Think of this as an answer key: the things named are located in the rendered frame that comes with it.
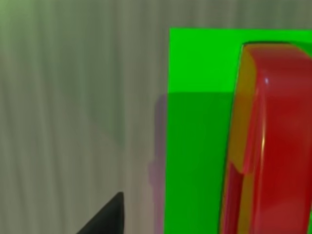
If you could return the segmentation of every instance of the shiny red surface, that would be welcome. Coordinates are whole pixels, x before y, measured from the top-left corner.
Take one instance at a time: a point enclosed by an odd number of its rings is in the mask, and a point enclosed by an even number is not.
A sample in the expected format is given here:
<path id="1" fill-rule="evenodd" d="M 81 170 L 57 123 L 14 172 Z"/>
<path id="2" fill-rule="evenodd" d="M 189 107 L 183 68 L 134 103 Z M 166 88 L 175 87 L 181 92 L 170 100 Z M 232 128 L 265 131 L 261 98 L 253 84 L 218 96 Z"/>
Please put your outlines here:
<path id="1" fill-rule="evenodd" d="M 257 85 L 246 158 L 246 171 L 255 170 L 250 233 L 306 234 L 312 199 L 312 60 L 295 46 L 255 47 L 251 55 Z"/>

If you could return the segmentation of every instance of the black triangular object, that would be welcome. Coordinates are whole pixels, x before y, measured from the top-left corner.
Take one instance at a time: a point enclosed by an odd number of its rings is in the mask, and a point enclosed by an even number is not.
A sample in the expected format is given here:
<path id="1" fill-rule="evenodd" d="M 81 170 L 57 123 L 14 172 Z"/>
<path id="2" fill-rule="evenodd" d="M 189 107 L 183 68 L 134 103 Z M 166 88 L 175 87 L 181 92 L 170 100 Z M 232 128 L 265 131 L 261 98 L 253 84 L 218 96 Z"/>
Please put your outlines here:
<path id="1" fill-rule="evenodd" d="M 77 234 L 124 234 L 123 193 L 117 193 Z"/>

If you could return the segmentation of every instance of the black object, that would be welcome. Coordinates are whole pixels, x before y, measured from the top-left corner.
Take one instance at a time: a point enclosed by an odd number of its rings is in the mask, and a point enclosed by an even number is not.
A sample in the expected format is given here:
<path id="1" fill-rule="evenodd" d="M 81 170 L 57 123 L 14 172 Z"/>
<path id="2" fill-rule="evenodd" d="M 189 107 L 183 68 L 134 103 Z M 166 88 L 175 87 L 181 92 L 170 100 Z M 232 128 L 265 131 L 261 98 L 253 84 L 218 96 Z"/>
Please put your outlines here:
<path id="1" fill-rule="evenodd" d="M 124 234 L 123 193 L 117 193 L 77 234 Z"/>

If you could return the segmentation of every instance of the bright green surface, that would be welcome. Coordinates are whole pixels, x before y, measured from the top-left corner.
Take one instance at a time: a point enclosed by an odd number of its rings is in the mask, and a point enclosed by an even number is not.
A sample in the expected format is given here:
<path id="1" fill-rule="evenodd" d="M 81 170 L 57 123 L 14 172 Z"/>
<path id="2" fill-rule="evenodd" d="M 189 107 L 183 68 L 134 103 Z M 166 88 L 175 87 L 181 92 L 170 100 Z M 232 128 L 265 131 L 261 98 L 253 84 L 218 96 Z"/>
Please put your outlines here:
<path id="1" fill-rule="evenodd" d="M 171 29 L 165 234 L 216 234 L 242 44 L 311 31 Z"/>

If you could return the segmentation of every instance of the green square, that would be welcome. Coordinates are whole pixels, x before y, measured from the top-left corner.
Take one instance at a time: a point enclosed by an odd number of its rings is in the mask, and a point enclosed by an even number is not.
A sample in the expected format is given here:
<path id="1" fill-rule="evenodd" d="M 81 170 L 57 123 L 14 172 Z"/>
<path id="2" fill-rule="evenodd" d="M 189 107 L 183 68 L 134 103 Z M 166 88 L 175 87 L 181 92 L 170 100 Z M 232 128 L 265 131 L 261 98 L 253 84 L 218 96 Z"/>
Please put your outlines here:
<path id="1" fill-rule="evenodd" d="M 242 45 L 292 42 L 306 30 L 170 30 L 165 234 L 217 234 Z"/>

